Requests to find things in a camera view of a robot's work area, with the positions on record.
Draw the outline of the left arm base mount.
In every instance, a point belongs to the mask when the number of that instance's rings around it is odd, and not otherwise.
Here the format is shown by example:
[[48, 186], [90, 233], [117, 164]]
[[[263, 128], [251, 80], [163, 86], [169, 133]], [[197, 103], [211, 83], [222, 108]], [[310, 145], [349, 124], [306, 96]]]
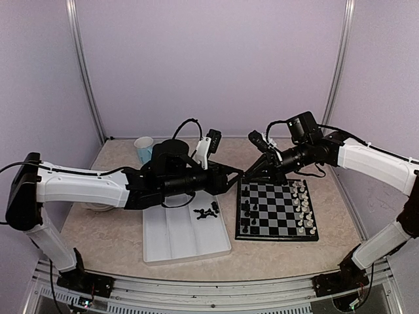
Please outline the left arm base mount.
[[94, 297], [109, 298], [114, 282], [115, 279], [110, 276], [86, 273], [81, 277], [74, 277], [72, 279], [66, 279], [63, 275], [60, 275], [57, 280], [57, 285]]

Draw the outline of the white plastic tray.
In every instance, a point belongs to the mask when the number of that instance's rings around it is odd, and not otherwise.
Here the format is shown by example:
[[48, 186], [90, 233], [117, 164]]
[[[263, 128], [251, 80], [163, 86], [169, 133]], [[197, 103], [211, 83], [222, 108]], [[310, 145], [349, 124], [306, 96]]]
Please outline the white plastic tray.
[[[143, 260], [150, 266], [190, 262], [228, 255], [231, 244], [218, 199], [204, 191], [196, 193], [189, 204], [187, 195], [166, 199], [167, 208], [150, 207], [143, 211]], [[194, 209], [219, 205], [217, 218], [197, 220]]]

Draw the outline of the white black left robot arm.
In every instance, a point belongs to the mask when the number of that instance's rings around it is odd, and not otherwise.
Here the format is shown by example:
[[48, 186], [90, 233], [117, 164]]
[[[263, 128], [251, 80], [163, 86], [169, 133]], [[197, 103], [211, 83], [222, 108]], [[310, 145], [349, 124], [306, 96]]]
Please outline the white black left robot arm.
[[242, 170], [209, 159], [217, 150], [211, 139], [198, 142], [194, 153], [186, 142], [168, 139], [152, 149], [151, 159], [141, 169], [128, 166], [107, 172], [55, 166], [31, 152], [22, 162], [10, 186], [5, 213], [7, 224], [25, 232], [55, 264], [59, 273], [79, 291], [92, 284], [81, 254], [69, 249], [48, 221], [46, 202], [97, 203], [127, 210], [165, 206], [169, 196], [195, 197], [203, 190], [212, 196], [224, 194], [241, 177]]

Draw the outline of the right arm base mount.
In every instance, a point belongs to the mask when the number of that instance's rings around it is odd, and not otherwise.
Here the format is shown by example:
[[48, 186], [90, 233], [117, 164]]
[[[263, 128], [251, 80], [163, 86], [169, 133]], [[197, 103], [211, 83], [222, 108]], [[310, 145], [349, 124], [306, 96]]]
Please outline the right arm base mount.
[[369, 285], [369, 278], [365, 272], [355, 277], [345, 277], [341, 271], [314, 276], [312, 283], [316, 296], [323, 297], [338, 294]]

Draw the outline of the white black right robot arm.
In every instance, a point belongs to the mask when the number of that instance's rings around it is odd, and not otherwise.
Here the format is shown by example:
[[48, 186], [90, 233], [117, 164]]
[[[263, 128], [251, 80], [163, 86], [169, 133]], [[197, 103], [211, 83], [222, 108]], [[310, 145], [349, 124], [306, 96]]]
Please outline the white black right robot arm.
[[335, 275], [335, 285], [349, 290], [361, 277], [360, 270], [418, 237], [418, 161], [374, 147], [351, 133], [332, 127], [324, 135], [310, 111], [284, 120], [293, 147], [280, 151], [269, 141], [269, 134], [252, 131], [248, 138], [261, 152], [245, 172], [249, 180], [282, 184], [288, 173], [311, 164], [327, 164], [360, 172], [382, 181], [408, 197], [395, 221], [354, 249]]

